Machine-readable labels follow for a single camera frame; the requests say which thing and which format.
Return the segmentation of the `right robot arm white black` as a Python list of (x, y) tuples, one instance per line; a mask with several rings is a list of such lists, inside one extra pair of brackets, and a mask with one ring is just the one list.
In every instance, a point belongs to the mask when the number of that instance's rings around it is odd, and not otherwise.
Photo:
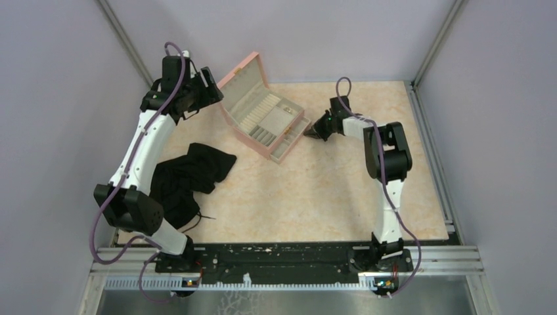
[(387, 270), (403, 255), (401, 196), (412, 157), (400, 122), (378, 125), (371, 118), (355, 114), (347, 96), (330, 99), (330, 108), (303, 135), (326, 141), (333, 134), (356, 138), (363, 143), (367, 173), (380, 189), (378, 218), (368, 254), (355, 254), (355, 263), (366, 262)]

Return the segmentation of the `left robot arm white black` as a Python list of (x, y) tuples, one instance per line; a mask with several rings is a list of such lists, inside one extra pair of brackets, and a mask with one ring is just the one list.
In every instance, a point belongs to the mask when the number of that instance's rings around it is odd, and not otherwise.
[(167, 54), (161, 78), (142, 99), (138, 126), (122, 162), (108, 183), (98, 184), (93, 192), (98, 219), (146, 240), (159, 254), (171, 257), (173, 266), (182, 272), (195, 267), (197, 254), (191, 238), (164, 218), (162, 205), (151, 197), (152, 179), (178, 123), (222, 100), (208, 67), (197, 69), (188, 51)]

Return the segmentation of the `pink jewelry box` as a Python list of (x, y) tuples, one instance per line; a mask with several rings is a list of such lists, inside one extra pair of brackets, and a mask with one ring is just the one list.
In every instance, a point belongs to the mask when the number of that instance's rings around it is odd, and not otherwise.
[(258, 52), (217, 84), (221, 111), (235, 137), (261, 156), (282, 163), (311, 120), (299, 104), (270, 89)]

